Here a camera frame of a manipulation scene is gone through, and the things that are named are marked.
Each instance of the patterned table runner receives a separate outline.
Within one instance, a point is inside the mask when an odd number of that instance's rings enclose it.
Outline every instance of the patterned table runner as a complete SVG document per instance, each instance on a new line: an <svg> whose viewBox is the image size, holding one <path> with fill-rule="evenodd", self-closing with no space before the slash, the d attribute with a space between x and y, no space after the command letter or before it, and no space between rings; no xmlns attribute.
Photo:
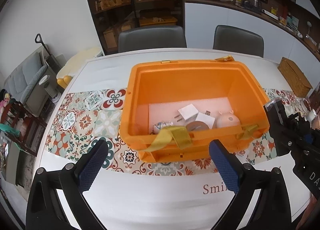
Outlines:
<svg viewBox="0 0 320 230"><path fill-rule="evenodd" d="M291 105L295 112L305 115L301 99L293 92L277 89L264 91L269 99L280 97L284 105ZM217 172L210 158L169 163L140 161L138 152L130 149L119 136L125 94L126 89L67 94L47 135L45 150L78 161L103 138L109 147L109 155L102 166L105 169L154 176L190 176ZM238 155L243 156L244 151L240 151ZM247 159L251 164L275 157L276 148L269 133L250 143Z"/></svg>

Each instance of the blue gripper pad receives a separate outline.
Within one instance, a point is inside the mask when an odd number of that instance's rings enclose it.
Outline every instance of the blue gripper pad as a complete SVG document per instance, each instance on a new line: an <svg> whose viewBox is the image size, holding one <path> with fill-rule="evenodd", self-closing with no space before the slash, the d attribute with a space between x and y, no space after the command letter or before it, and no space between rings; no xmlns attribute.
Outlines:
<svg viewBox="0 0 320 230"><path fill-rule="evenodd" d="M104 160L108 155L108 145L105 141L103 144L98 144L100 140L96 143L96 145L90 150L90 152L86 155L93 155L85 164L83 170L79 173L78 176L78 188L79 192L82 193L84 191L88 191L94 182L98 172L103 165Z"/></svg>
<svg viewBox="0 0 320 230"><path fill-rule="evenodd" d="M240 187L239 175L228 161L227 156L230 155L230 153L220 141L213 140L209 144L209 154L228 190L237 194Z"/></svg>

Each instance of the sofa cushion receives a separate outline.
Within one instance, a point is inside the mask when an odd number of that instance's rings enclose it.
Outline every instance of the sofa cushion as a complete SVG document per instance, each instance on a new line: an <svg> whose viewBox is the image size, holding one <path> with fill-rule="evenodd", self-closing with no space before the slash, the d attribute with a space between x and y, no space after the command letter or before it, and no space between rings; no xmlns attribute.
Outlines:
<svg viewBox="0 0 320 230"><path fill-rule="evenodd" d="M17 94L17 90L16 90L16 85L14 83L14 76L13 75L11 75L8 79L8 86L9 86L10 94L14 98L14 96Z"/></svg>
<svg viewBox="0 0 320 230"><path fill-rule="evenodd" d="M22 63L22 72L27 84L30 84L35 74L42 67L40 61L40 55L38 52L33 53Z"/></svg>
<svg viewBox="0 0 320 230"><path fill-rule="evenodd" d="M17 93L13 98L15 98L15 100L17 102L20 102L21 96L22 96L23 92Z"/></svg>
<svg viewBox="0 0 320 230"><path fill-rule="evenodd" d="M27 87L27 83L22 72L22 66L18 66L12 75L17 93L23 92Z"/></svg>
<svg viewBox="0 0 320 230"><path fill-rule="evenodd" d="M9 88L9 78L10 78L10 77L8 77L8 78L4 81L3 89L5 89L5 90L7 91L7 93L11 94L10 88Z"/></svg>
<svg viewBox="0 0 320 230"><path fill-rule="evenodd" d="M36 73L36 75L33 77L33 80L31 81L31 83L27 85L26 89L24 90L20 98L20 102L22 104L25 104L27 102L29 96L33 91L33 88L36 86L40 78L44 75L46 70L47 70L47 66L42 66L40 70Z"/></svg>

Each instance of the yellow strap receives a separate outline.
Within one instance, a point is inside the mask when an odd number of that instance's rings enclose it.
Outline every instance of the yellow strap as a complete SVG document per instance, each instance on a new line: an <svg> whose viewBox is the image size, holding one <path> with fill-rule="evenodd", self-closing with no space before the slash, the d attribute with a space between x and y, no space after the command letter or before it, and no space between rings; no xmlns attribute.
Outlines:
<svg viewBox="0 0 320 230"><path fill-rule="evenodd" d="M252 138L253 133L259 128L257 124L249 125L249 126L244 126L242 129L244 132L238 134L236 136L237 140L248 140Z"/></svg>
<svg viewBox="0 0 320 230"><path fill-rule="evenodd" d="M214 62L232 62L232 61L234 61L234 59L233 59L232 55L228 55L225 57L214 59L212 61L214 61Z"/></svg>
<svg viewBox="0 0 320 230"><path fill-rule="evenodd" d="M192 140L185 126L168 126L160 130L151 145L141 151L153 152L167 146L172 139L180 149L190 147Z"/></svg>

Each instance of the orange plastic box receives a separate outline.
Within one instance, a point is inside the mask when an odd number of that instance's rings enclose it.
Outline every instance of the orange plastic box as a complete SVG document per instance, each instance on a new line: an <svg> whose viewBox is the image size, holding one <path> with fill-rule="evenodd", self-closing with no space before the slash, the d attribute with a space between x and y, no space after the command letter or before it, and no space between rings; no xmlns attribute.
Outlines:
<svg viewBox="0 0 320 230"><path fill-rule="evenodd" d="M149 104L227 97L241 125L189 132L193 146L179 149L172 140L166 147L142 151L156 135L149 135ZM254 138L269 129L263 105L264 90L240 62L181 60L142 63L131 70L120 124L120 137L139 151L144 162L173 162L208 158L208 145L219 139L229 152L248 148ZM238 140L245 128L256 124L252 137Z"/></svg>

